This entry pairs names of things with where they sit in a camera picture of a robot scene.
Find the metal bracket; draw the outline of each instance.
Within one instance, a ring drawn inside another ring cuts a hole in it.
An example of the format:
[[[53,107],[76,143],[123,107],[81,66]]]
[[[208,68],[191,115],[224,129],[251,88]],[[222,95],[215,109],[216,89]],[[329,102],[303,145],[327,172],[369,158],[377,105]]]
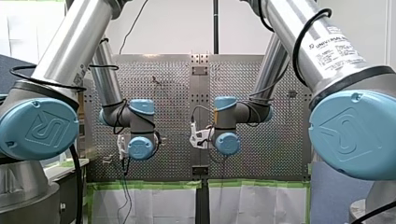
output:
[[[209,166],[208,165],[192,166],[192,175],[209,175]]]
[[[192,67],[192,75],[193,76],[207,76],[208,72],[207,72],[207,66],[193,66]]]

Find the robotic arm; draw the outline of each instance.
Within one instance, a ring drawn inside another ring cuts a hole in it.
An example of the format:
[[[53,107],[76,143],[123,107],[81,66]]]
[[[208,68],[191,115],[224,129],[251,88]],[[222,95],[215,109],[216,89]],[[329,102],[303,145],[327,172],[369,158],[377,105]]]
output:
[[[117,0],[73,4],[31,81],[16,82],[0,107],[0,153],[38,161],[67,150],[78,134],[76,90],[91,68],[103,104],[100,120],[112,127],[131,127],[126,153],[136,160],[150,157],[160,142],[154,132],[154,103],[135,99],[128,104],[122,99],[115,72],[109,69],[111,52],[102,39],[123,4]]]
[[[320,157],[352,177],[395,179],[395,72],[367,63],[332,24],[331,11],[320,10],[313,0],[245,1],[275,31],[254,90],[262,93],[244,104],[232,96],[216,98],[212,145],[232,155],[240,148],[236,123],[271,117],[270,106],[258,104],[255,97],[261,102],[271,98],[289,54],[297,78],[313,93],[309,136]]]

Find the silver cylinder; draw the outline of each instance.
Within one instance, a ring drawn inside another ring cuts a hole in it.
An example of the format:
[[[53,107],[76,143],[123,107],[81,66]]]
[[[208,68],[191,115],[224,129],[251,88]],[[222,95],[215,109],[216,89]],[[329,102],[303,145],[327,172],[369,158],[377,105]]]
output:
[[[319,7],[313,0],[262,0],[262,12],[286,51],[292,55],[298,35],[308,20],[319,12]],[[333,44],[337,40],[341,41],[341,46]],[[332,58],[335,54],[342,56],[335,60]],[[302,76],[314,95],[343,77],[369,67],[327,17],[316,21],[305,35],[298,62]]]
[[[273,85],[274,82],[279,78],[287,67],[288,53],[286,52],[283,45],[280,43],[279,38],[276,34],[273,34],[270,40],[267,51],[265,52],[262,66],[260,68],[259,76],[256,79],[256,84],[253,89],[254,92],[258,92]],[[267,91],[263,91],[259,94],[255,94],[251,98],[259,99],[271,99],[274,94],[275,86],[269,88]]]
[[[111,17],[112,7],[106,0],[76,0],[32,77],[64,85],[81,86]],[[76,99],[74,91],[52,88]]]
[[[93,56],[94,65],[112,65],[111,50],[107,41],[99,45]],[[120,84],[117,80],[116,72],[111,68],[92,68],[92,76],[99,99],[102,105],[114,105],[122,101]]]

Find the metal post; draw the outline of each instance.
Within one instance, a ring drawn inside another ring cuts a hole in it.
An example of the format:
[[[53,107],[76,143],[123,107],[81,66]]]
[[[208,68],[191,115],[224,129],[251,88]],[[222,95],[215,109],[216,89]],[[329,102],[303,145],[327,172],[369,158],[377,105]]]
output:
[[[112,18],[112,10],[106,0],[75,1],[32,77],[80,86]],[[75,99],[73,91],[52,88]]]
[[[214,54],[219,54],[219,0],[213,0]]]

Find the universal robots logo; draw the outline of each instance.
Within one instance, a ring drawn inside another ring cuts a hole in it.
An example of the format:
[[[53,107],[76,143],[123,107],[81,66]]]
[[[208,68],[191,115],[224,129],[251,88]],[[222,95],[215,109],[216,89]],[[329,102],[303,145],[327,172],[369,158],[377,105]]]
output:
[[[69,127],[70,121],[47,111],[39,111],[26,140],[48,147],[58,147]]]

